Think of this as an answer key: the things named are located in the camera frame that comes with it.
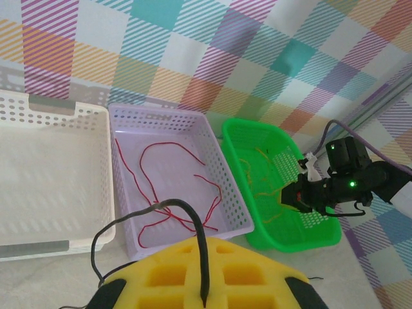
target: green plastic basket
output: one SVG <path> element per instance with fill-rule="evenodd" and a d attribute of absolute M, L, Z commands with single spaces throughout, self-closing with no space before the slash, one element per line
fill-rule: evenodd
<path fill-rule="evenodd" d="M 301 214 L 278 203 L 277 189 L 296 181 L 297 159 L 303 157 L 284 131 L 232 118 L 223 124 L 221 148 L 255 224 L 246 235 L 254 248 L 297 252 L 340 241 L 337 218 Z"/>

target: table surface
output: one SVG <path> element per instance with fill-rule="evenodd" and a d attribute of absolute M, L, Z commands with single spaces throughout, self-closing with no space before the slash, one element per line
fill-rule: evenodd
<path fill-rule="evenodd" d="M 97 265 L 105 274 L 128 262 L 123 231 L 97 252 Z M 231 240 L 250 248 L 244 236 Z M 373 292 L 348 240 L 333 247 L 284 254 L 259 252 L 294 267 L 308 277 L 323 277 L 312 284 L 330 309 L 377 309 L 381 305 Z M 1 308 L 58 309 L 63 305 L 84 306 L 97 289 L 97 277 L 89 254 L 43 257 L 0 263 Z"/>

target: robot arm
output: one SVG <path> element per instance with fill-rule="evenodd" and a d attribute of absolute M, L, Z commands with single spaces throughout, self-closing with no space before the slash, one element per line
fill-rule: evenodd
<path fill-rule="evenodd" d="M 317 211 L 324 216 L 340 216 L 327 212 L 338 203 L 354 201 L 370 206 L 374 192 L 393 204 L 402 214 L 412 218 L 412 177 L 385 162 L 372 162 L 366 148 L 352 137 L 335 140 L 326 145 L 330 178 L 314 180 L 299 174 L 294 183 L 281 190 L 281 203 L 299 212 Z M 308 167 L 311 156 L 299 162 Z M 360 216 L 364 211 L 346 216 Z"/>

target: white plastic basket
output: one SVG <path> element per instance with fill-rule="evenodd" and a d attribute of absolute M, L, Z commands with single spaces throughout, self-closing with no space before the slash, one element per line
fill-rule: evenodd
<path fill-rule="evenodd" d="M 0 261 L 90 251 L 115 218 L 109 143 L 102 107 L 0 91 Z"/>
<path fill-rule="evenodd" d="M 205 166 L 176 145 L 158 145 L 147 150 L 142 165 L 153 182 L 159 200 L 185 200 L 203 221 L 213 199 L 219 194 L 216 187 L 193 176 L 200 174 L 221 187 L 223 198 L 208 222 L 209 226 L 218 231 L 205 229 L 206 235 L 228 239 L 253 230 L 253 221 L 205 115 L 193 111 L 125 104 L 111 104 L 109 115 L 113 170 L 122 215 L 149 205 L 124 166 L 114 139 L 117 139 L 124 160 L 135 173 L 139 186 L 151 201 L 154 200 L 154 194 L 140 170 L 139 159 L 148 145 L 176 142 L 190 150 Z M 181 218 L 190 219 L 178 207 L 171 207 L 171 210 Z M 163 214 L 152 212 L 125 222 L 126 243 L 131 260 L 142 259 L 194 236 L 193 232 L 171 218 L 145 229 L 140 240 L 146 248 L 141 247 L 137 239 L 142 228 L 164 218 Z"/>

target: wall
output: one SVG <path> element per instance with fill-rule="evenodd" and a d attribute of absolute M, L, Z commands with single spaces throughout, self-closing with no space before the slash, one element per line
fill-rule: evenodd
<path fill-rule="evenodd" d="M 0 88 L 200 110 L 299 145 L 356 111 L 412 51 L 404 0 L 2 0 Z"/>
<path fill-rule="evenodd" d="M 392 160 L 412 167 L 412 88 L 358 133 Z M 380 160 L 370 152 L 373 161 Z M 324 172 L 326 156 L 321 159 Z M 341 212 L 352 212 L 352 203 Z M 367 215 L 341 218 L 343 231 L 385 309 L 411 308 L 412 220 L 374 196 Z"/>

